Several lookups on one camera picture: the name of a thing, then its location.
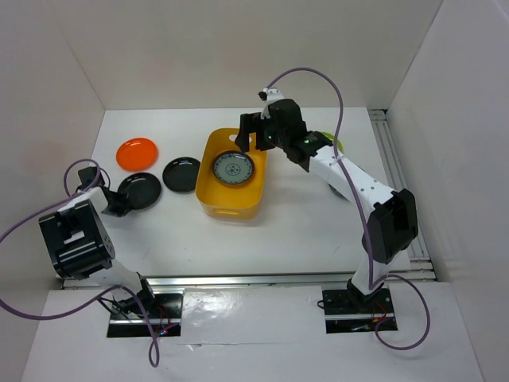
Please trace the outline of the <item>orange plate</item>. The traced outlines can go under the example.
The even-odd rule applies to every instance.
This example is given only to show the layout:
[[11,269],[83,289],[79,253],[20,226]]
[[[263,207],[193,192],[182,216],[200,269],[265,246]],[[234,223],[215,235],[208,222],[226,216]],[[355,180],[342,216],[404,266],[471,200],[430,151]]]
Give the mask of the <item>orange plate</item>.
[[129,139],[117,150],[115,160],[125,171],[138,172],[149,169],[158,158],[156,144],[144,137]]

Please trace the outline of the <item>black plate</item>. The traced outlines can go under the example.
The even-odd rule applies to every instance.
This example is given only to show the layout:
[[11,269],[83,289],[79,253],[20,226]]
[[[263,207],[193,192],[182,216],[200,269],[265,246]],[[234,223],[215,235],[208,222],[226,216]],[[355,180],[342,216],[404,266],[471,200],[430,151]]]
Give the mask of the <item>black plate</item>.
[[134,173],[126,177],[119,185],[118,192],[126,197],[129,210],[150,208],[161,195],[159,179],[147,172]]
[[175,193],[192,193],[196,188],[200,162],[191,157],[179,157],[170,161],[162,173],[164,185]]

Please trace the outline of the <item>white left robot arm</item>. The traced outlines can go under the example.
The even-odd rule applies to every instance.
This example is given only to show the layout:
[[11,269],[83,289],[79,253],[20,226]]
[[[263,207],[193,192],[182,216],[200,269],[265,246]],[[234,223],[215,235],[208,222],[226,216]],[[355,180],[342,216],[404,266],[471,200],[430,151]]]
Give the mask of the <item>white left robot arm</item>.
[[39,219],[52,266],[62,279],[89,280],[111,292],[124,314],[149,317],[157,298],[148,281],[116,259],[114,244],[102,215],[123,217],[132,208],[125,193],[105,186],[100,171],[89,166],[78,171],[80,186],[72,199]]

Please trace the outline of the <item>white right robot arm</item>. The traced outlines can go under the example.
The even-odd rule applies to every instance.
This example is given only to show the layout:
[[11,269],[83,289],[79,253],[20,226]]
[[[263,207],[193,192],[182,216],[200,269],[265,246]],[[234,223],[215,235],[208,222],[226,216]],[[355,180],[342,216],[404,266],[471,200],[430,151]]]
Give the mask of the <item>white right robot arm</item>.
[[291,99],[274,101],[261,112],[242,114],[235,138],[242,152],[248,150],[251,134],[257,149],[282,149],[291,162],[356,205],[367,257],[348,280],[347,302],[356,312],[366,311],[373,305],[394,259],[418,236],[414,195],[408,189],[397,191],[377,181],[347,159],[331,139],[308,130],[300,107]]

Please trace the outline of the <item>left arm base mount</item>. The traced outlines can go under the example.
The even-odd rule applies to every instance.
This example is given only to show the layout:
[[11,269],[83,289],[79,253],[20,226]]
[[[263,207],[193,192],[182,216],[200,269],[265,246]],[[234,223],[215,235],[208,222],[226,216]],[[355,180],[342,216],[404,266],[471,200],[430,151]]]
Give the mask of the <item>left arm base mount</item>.
[[[146,307],[150,325],[157,337],[179,337],[184,300],[183,290],[154,294],[154,301]],[[109,313],[108,338],[150,337],[146,320],[138,305],[121,307],[113,298],[101,298],[101,306]]]

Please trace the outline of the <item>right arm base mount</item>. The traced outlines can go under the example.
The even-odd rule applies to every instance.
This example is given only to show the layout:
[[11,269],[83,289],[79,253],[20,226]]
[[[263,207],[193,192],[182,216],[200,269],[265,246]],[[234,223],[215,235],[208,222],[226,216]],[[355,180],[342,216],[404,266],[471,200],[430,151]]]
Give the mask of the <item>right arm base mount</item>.
[[370,333],[376,328],[379,332],[398,330],[392,295],[386,286],[361,302],[346,283],[322,284],[317,307],[324,314],[327,334]]

